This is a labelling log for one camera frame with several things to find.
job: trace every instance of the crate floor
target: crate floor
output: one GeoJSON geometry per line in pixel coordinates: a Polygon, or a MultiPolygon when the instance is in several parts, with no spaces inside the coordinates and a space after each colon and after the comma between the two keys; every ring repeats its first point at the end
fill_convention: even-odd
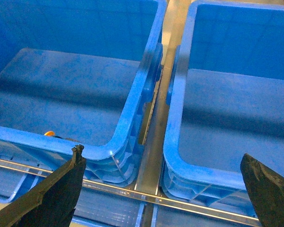
{"type": "Polygon", "coordinates": [[[106,144],[139,63],[22,49],[0,73],[0,126],[106,144]]]}
{"type": "Polygon", "coordinates": [[[244,153],[284,175],[284,80],[189,70],[182,159],[240,173],[244,153]]]}

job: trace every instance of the blue plastic crate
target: blue plastic crate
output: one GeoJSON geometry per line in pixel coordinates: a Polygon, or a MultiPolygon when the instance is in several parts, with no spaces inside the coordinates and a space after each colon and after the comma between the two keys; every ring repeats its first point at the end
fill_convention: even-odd
{"type": "Polygon", "coordinates": [[[155,205],[151,227],[247,227],[247,225],[226,220],[206,217],[177,210],[170,207],[155,205]]]}
{"type": "Polygon", "coordinates": [[[129,184],[161,73],[165,9],[164,0],[0,0],[0,155],[24,151],[55,170],[81,143],[86,178],[129,184]]]}
{"type": "MultiPolygon", "coordinates": [[[[8,152],[2,152],[3,149],[7,149],[5,142],[0,142],[0,160],[18,162],[24,165],[32,165],[34,167],[39,167],[43,169],[49,169],[48,167],[38,164],[38,161],[33,159],[31,156],[26,154],[21,150],[17,150],[12,154],[8,152]]],[[[10,145],[8,150],[15,149],[15,146],[10,145]]],[[[15,199],[25,194],[30,190],[35,181],[35,176],[27,174],[24,172],[17,172],[8,168],[17,168],[20,171],[29,171],[31,170],[24,166],[15,166],[11,163],[5,163],[0,161],[0,166],[5,166],[6,168],[0,167],[0,203],[10,203],[15,199]]]]}
{"type": "Polygon", "coordinates": [[[284,176],[284,7],[192,3],[167,103],[164,192],[254,216],[244,153],[284,176]]]}
{"type": "MultiPolygon", "coordinates": [[[[36,176],[34,187],[44,178],[36,176]]],[[[73,222],[88,227],[139,227],[145,202],[83,187],[73,222]]]]}

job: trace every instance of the crate handle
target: crate handle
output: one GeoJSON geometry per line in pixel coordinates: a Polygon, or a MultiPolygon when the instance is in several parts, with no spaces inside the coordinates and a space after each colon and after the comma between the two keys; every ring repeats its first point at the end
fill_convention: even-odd
{"type": "Polygon", "coordinates": [[[176,48],[175,60],[174,60],[174,64],[173,64],[171,75],[170,75],[169,89],[168,89],[167,95],[166,95],[166,104],[167,105],[170,105],[170,101],[171,101],[172,89],[174,87],[177,64],[178,64],[178,60],[179,60],[179,52],[180,52],[180,45],[177,46],[177,48],[176,48]]]}
{"type": "Polygon", "coordinates": [[[155,84],[160,79],[162,70],[162,56],[163,47],[161,43],[158,43],[153,58],[151,60],[150,70],[147,74],[147,78],[143,87],[143,96],[145,96],[146,102],[151,102],[155,84]]]}

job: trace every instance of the small orange item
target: small orange item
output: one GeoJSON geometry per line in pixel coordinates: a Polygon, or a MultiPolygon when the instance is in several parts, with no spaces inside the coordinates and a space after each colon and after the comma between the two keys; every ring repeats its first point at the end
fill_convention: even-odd
{"type": "Polygon", "coordinates": [[[53,131],[48,131],[44,134],[45,136],[54,136],[55,133],[53,131]]]}

